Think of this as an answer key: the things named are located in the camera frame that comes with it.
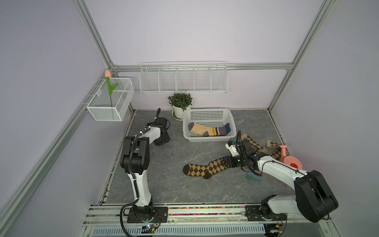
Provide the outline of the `striped beige purple sock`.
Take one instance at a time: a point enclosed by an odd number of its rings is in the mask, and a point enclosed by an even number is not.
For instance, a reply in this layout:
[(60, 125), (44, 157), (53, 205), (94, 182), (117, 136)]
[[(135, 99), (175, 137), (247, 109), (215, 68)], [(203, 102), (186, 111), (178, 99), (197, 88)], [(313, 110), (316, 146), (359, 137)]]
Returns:
[(205, 136), (205, 137), (208, 137), (208, 136), (217, 136), (218, 135), (218, 133), (216, 131), (216, 128), (204, 126), (204, 125), (201, 125), (201, 124), (198, 124), (198, 123), (195, 123), (195, 122), (191, 122), (188, 125), (188, 129), (189, 129), (189, 131), (191, 133), (194, 133), (194, 134), (197, 134), (197, 135), (202, 135), (202, 136)]
[(213, 136), (226, 136), (231, 132), (230, 123), (227, 123), (221, 127), (207, 127), (203, 136), (205, 137), (213, 137)]

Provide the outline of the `white plastic perforated basket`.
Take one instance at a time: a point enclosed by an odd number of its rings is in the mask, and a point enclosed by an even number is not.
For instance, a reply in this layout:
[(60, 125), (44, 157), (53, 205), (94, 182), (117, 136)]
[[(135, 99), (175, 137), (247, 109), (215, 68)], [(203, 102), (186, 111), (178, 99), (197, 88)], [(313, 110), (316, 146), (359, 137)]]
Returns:
[[(208, 127), (221, 127), (230, 123), (231, 132), (226, 136), (205, 137), (191, 133), (188, 125), (195, 122)], [(222, 142), (229, 141), (236, 137), (237, 129), (234, 118), (229, 109), (191, 109), (184, 112), (183, 136), (190, 142)]]

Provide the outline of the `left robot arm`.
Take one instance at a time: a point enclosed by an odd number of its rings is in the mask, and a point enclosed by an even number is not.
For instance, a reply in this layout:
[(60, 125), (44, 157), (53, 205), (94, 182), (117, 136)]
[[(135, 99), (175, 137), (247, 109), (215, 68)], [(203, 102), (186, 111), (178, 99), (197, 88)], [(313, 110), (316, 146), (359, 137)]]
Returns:
[(128, 223), (163, 223), (167, 221), (168, 208), (154, 207), (153, 198), (148, 187), (147, 169), (150, 165), (150, 144), (161, 146), (170, 141), (168, 128), (170, 122), (160, 117), (157, 110), (153, 122), (134, 136), (126, 136), (123, 141), (120, 167), (130, 178), (134, 201), (121, 208), (120, 219), (129, 208)]

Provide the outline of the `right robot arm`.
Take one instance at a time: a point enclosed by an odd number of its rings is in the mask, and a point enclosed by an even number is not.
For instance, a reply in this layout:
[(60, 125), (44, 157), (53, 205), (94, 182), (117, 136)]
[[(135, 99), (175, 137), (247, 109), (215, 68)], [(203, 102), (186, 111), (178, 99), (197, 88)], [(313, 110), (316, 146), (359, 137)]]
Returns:
[(301, 215), (317, 223), (328, 219), (339, 203), (324, 176), (316, 171), (305, 171), (279, 162), (264, 152), (256, 151), (248, 139), (237, 134), (235, 141), (229, 141), (226, 148), (231, 155), (225, 157), (228, 168), (247, 168), (254, 177), (268, 174), (294, 190), (294, 195), (271, 195), (260, 202), (258, 209), (246, 208), (247, 217), (257, 216), (272, 220), (280, 214)]

